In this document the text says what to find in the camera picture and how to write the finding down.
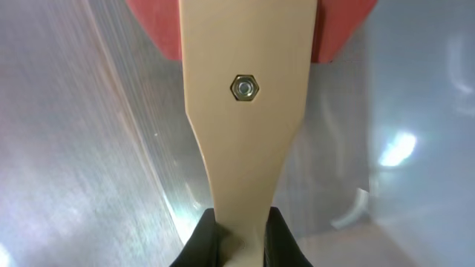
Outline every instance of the red base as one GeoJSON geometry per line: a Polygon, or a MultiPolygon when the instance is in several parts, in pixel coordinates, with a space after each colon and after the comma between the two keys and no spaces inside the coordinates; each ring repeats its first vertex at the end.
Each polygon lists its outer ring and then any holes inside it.
{"type": "MultiPolygon", "coordinates": [[[[376,2],[320,0],[312,62],[331,62],[376,2]]],[[[171,60],[181,60],[178,0],[127,0],[127,4],[163,55],[171,60]]]]}

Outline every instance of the stainless steel surface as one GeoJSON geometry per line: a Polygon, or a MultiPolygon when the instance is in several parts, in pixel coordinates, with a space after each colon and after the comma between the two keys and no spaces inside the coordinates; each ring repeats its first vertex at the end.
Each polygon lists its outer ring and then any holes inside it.
{"type": "Polygon", "coordinates": [[[231,92],[239,101],[251,101],[258,95],[259,85],[252,75],[238,75],[231,84],[231,92]]]}
{"type": "MultiPolygon", "coordinates": [[[[274,203],[315,266],[475,265],[474,14],[380,0],[312,66],[274,203]]],[[[212,206],[180,63],[120,0],[1,0],[0,36],[0,267],[167,266],[212,206]]]]}

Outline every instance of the gray background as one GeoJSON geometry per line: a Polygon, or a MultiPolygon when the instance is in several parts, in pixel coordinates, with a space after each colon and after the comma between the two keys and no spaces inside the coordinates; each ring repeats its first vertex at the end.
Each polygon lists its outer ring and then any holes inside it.
{"type": "MultiPolygon", "coordinates": [[[[312,66],[274,203],[315,266],[475,265],[474,25],[475,1],[380,0],[312,66]]],[[[0,1],[0,267],[167,266],[211,206],[181,64],[123,1],[0,1]]]]}

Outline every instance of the beige paddle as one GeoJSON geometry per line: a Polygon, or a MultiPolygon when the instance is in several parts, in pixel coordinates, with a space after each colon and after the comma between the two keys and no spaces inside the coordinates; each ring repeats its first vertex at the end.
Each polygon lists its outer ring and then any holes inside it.
{"type": "Polygon", "coordinates": [[[316,0],[180,0],[186,113],[225,266],[263,265],[264,232],[304,116],[316,0]]]}

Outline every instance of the hex nut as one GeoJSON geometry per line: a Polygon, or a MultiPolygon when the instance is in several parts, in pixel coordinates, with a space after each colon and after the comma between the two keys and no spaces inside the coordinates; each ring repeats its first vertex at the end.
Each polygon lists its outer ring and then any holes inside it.
{"type": "Polygon", "coordinates": [[[231,92],[238,101],[252,101],[259,92],[259,85],[253,75],[237,75],[231,92]]]}

